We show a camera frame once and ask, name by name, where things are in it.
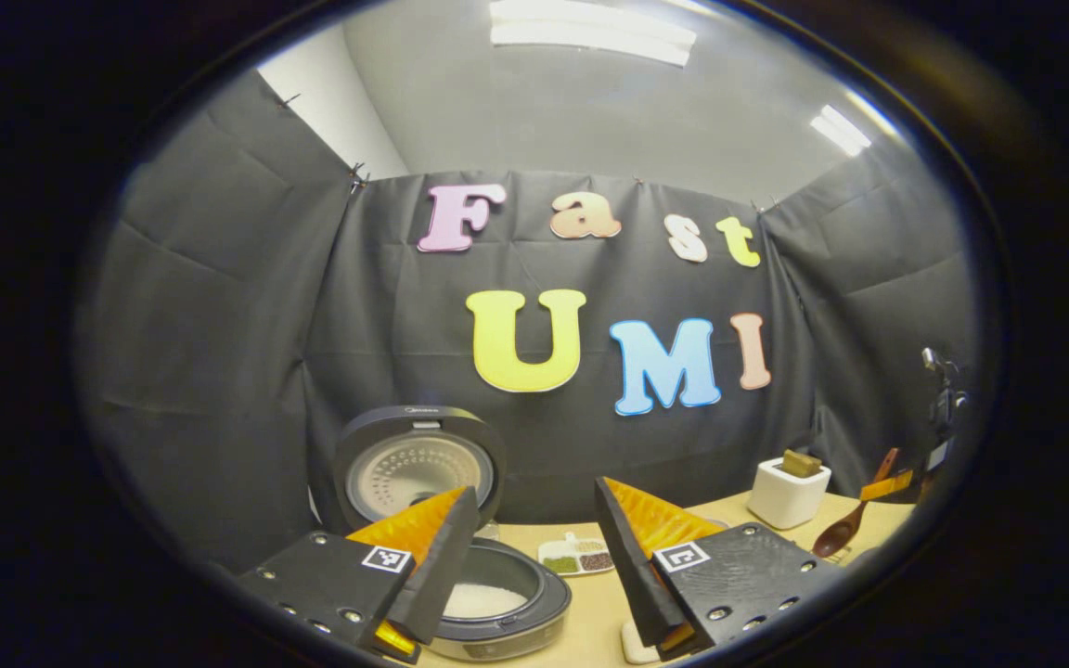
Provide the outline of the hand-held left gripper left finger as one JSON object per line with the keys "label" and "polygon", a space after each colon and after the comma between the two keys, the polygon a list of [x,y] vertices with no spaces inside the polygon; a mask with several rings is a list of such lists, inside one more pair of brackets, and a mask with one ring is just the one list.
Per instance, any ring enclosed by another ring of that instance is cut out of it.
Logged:
{"label": "hand-held left gripper left finger", "polygon": [[449,490],[348,535],[307,533],[238,587],[321,641],[413,664],[440,625],[479,518],[474,487]]}

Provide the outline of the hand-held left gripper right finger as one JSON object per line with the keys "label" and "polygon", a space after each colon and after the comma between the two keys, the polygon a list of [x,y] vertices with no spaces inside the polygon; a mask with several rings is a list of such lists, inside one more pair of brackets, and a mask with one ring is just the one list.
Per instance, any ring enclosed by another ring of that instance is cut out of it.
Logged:
{"label": "hand-held left gripper right finger", "polygon": [[662,661],[771,637],[845,578],[759,521],[721,527],[608,477],[594,499],[632,621]]}

